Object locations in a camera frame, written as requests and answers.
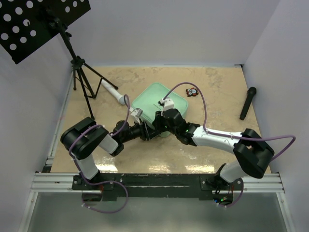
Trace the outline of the mint green medicine case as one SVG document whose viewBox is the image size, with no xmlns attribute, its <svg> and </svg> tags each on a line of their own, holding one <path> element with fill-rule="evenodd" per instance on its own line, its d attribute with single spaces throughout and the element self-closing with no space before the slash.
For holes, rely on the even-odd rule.
<svg viewBox="0 0 309 232">
<path fill-rule="evenodd" d="M 145 121 L 149 127 L 154 128 L 152 122 L 155 119 L 156 111 L 161 111 L 163 107 L 158 103 L 170 91 L 161 83 L 149 85 L 132 103 L 131 108 L 142 110 L 140 119 Z M 188 101 L 177 93 L 170 93 L 169 98 L 174 102 L 174 108 L 178 109 L 182 117 L 185 118 L 189 107 Z"/>
</svg>

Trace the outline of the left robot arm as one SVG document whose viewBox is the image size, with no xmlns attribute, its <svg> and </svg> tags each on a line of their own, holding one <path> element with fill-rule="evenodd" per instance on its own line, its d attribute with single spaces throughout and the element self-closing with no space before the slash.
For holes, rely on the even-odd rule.
<svg viewBox="0 0 309 232">
<path fill-rule="evenodd" d="M 100 184 L 100 178 L 92 153 L 98 146 L 115 157 L 124 149 L 124 143 L 136 138 L 149 141 L 158 135 L 159 132 L 149 127 L 146 122 L 130 126 L 124 120 L 118 121 L 109 133 L 92 118 L 86 117 L 67 129 L 61 135 L 60 141 L 84 175 L 83 184 L 88 189 L 96 189 Z"/>
</svg>

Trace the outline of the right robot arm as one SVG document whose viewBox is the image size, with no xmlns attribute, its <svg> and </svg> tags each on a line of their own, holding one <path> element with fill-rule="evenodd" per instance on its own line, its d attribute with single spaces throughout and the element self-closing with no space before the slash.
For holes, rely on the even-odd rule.
<svg viewBox="0 0 309 232">
<path fill-rule="evenodd" d="M 235 162 L 223 164 L 208 181 L 221 190 L 244 176 L 261 179 L 274 156 L 271 146 L 252 129 L 234 133 L 204 129 L 186 122 L 177 109 L 157 111 L 152 125 L 158 132 L 170 132 L 182 144 L 212 147 L 235 155 Z"/>
</svg>

